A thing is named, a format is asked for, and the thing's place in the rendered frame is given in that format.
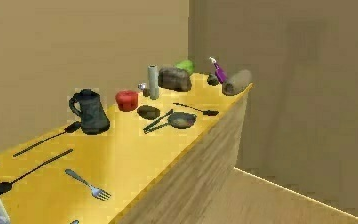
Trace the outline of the black frying pan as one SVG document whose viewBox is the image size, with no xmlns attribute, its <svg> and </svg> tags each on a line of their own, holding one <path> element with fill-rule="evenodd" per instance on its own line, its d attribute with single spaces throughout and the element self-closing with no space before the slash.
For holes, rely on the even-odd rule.
<svg viewBox="0 0 358 224">
<path fill-rule="evenodd" d="M 196 122 L 197 116 L 186 112 L 173 112 L 171 115 L 163 118 L 157 125 L 151 128 L 147 133 L 171 126 L 176 129 L 188 129 Z"/>
</svg>

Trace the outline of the dark green tongs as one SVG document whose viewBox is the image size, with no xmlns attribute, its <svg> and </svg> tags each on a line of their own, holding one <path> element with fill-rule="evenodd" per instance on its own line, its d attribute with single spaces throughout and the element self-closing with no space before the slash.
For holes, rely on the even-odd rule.
<svg viewBox="0 0 358 224">
<path fill-rule="evenodd" d="M 144 133 L 147 133 L 151 128 L 153 128 L 155 125 L 157 125 L 163 118 L 171 115 L 172 113 L 173 113 L 173 109 L 169 110 L 166 114 L 164 114 L 163 116 L 160 116 L 159 118 L 154 120 L 152 123 L 150 123 L 143 129 Z"/>
</svg>

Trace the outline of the brown bread loaf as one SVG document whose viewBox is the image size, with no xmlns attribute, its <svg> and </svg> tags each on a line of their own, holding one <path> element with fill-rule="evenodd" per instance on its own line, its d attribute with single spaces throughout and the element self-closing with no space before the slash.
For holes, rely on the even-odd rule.
<svg viewBox="0 0 358 224">
<path fill-rule="evenodd" d="M 161 68 L 158 74 L 158 85 L 177 92 L 188 92 L 192 88 L 188 72 L 177 67 Z"/>
</svg>

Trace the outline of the grey pepper mill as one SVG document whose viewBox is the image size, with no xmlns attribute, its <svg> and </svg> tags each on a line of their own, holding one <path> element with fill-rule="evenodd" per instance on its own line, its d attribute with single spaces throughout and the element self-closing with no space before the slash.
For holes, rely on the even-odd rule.
<svg viewBox="0 0 358 224">
<path fill-rule="evenodd" d="M 156 65 L 148 66 L 148 79 L 149 79 L 149 89 L 150 89 L 150 98 L 156 100 L 159 98 L 159 86 L 158 86 L 158 68 Z"/>
</svg>

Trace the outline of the green lettuce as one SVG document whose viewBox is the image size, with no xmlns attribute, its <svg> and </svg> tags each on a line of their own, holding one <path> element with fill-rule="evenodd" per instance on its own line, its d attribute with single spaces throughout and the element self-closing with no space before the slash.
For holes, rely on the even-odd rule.
<svg viewBox="0 0 358 224">
<path fill-rule="evenodd" d="M 191 60 L 182 60 L 175 64 L 176 68 L 185 70 L 189 75 L 192 75 L 195 70 L 194 63 Z"/>
</svg>

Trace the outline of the red tomato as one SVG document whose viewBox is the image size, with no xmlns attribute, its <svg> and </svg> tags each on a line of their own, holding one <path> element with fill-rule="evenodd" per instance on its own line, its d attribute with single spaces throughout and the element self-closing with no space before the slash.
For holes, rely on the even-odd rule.
<svg viewBox="0 0 358 224">
<path fill-rule="evenodd" d="M 119 91 L 115 96 L 120 111 L 130 112 L 138 107 L 138 93 L 131 90 Z"/>
</svg>

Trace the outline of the purple spray bottle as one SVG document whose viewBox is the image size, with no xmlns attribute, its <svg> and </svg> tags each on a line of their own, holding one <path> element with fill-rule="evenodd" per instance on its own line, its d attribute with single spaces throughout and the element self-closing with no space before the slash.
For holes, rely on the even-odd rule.
<svg viewBox="0 0 358 224">
<path fill-rule="evenodd" d="M 218 64 L 217 60 L 213 57 L 210 57 L 210 61 L 211 63 L 214 65 L 215 67 L 215 75 L 218 79 L 218 81 L 223 84 L 226 79 L 227 79 L 227 76 L 225 74 L 225 72 L 223 71 L 223 69 L 220 67 L 220 65 Z"/>
</svg>

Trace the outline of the yellow topped wooden counter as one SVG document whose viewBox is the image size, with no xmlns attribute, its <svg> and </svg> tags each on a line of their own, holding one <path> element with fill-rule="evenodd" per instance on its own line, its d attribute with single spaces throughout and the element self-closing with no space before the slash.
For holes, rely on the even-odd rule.
<svg viewBox="0 0 358 224">
<path fill-rule="evenodd" d="M 70 154 L 36 170 L 1 195 L 11 224 L 112 224 L 152 187 L 187 152 L 204 145 L 215 131 L 226 137 L 238 134 L 238 119 L 243 113 L 245 93 L 225 96 L 220 87 L 208 85 L 202 74 L 191 78 L 188 92 L 163 89 L 156 100 L 140 97 L 141 104 L 152 105 L 162 112 L 184 111 L 197 116 L 188 129 L 163 127 L 149 134 L 143 129 L 147 120 L 136 112 L 122 112 L 111 106 L 107 116 L 110 129 L 99 135 L 81 131 L 51 139 L 14 157 L 26 147 L 62 132 L 53 130 L 27 143 L 0 153 L 0 182 L 10 182 L 42 162 L 68 150 Z M 196 110 L 174 105 L 182 103 L 201 110 L 219 111 L 206 116 Z M 65 173 L 72 169 L 87 182 L 111 194 L 101 201 L 91 195 L 83 183 Z"/>
</svg>

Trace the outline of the black kettle jug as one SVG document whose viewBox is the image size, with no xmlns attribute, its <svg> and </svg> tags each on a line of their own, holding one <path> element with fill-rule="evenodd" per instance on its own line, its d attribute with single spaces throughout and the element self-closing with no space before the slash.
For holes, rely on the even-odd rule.
<svg viewBox="0 0 358 224">
<path fill-rule="evenodd" d="M 81 129 L 87 135 L 97 135 L 110 128 L 100 95 L 91 89 L 82 89 L 69 99 L 69 108 L 80 118 Z"/>
</svg>

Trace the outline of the silver fork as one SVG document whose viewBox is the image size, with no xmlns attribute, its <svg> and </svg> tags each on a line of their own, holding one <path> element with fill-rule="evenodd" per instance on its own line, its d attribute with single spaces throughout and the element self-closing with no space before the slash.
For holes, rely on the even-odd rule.
<svg viewBox="0 0 358 224">
<path fill-rule="evenodd" d="M 95 187 L 94 185 L 90 184 L 89 182 L 87 182 L 84 178 L 82 178 L 80 175 L 78 175 L 75 171 L 73 171 L 72 169 L 66 169 L 65 173 L 67 175 L 69 175 L 70 177 L 72 177 L 73 179 L 83 183 L 85 186 L 87 186 L 90 189 L 91 195 L 101 201 L 106 201 L 109 200 L 111 198 L 111 194 L 108 193 L 107 191 Z"/>
</svg>

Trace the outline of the black ladle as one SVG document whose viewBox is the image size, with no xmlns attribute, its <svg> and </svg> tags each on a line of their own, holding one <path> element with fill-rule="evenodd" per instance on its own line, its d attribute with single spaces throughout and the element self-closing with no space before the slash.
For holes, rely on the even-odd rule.
<svg viewBox="0 0 358 224">
<path fill-rule="evenodd" d="M 21 151 L 19 151 L 19 152 L 16 152 L 16 153 L 14 154 L 14 157 L 18 157 L 18 156 L 20 156 L 20 155 L 22 155 L 22 154 L 24 154 L 24 153 L 30 151 L 31 149 L 33 149 L 33 148 L 35 148 L 35 147 L 37 147 L 37 146 L 39 146 L 39 145 L 41 145 L 41 144 L 43 144 L 43 143 L 45 143 L 45 142 L 51 140 L 51 139 L 54 139 L 54 138 L 56 138 L 56 137 L 59 137 L 59 136 L 61 136 L 61 135 L 67 134 L 67 133 L 74 133 L 74 132 L 77 131 L 80 127 L 81 127 L 81 123 L 80 123 L 79 121 L 75 121 L 75 122 L 73 122 L 72 124 L 70 124 L 69 126 L 67 126 L 62 132 L 60 132 L 60 133 L 58 133 L 58 134 L 55 134 L 55 135 L 53 135 L 53 136 L 47 137 L 47 138 L 45 138 L 45 139 L 43 139 L 43 140 L 40 140 L 40 141 L 38 141 L 38 142 L 36 142 L 36 143 L 34 143 L 34 144 L 32 144 L 32 145 L 26 147 L 25 149 L 23 149 L 23 150 L 21 150 Z"/>
</svg>

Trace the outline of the black long spoon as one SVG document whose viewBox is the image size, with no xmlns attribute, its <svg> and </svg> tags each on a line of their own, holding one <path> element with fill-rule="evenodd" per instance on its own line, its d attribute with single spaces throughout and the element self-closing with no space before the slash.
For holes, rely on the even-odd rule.
<svg viewBox="0 0 358 224">
<path fill-rule="evenodd" d="M 10 181 L 10 182 L 7 182 L 7 181 L 3 181 L 3 182 L 0 182 L 0 195 L 3 195 L 9 191 L 12 190 L 12 187 L 15 183 L 17 183 L 18 181 L 22 180 L 23 178 L 25 178 L 26 176 L 30 175 L 31 173 L 35 172 L 36 170 L 70 154 L 71 152 L 73 152 L 73 149 L 68 149 L 44 162 L 42 162 L 41 164 L 39 164 L 38 166 L 34 167 L 33 169 L 27 171 L 26 173 L 22 174 L 21 176 L 17 177 L 16 179 Z"/>
</svg>

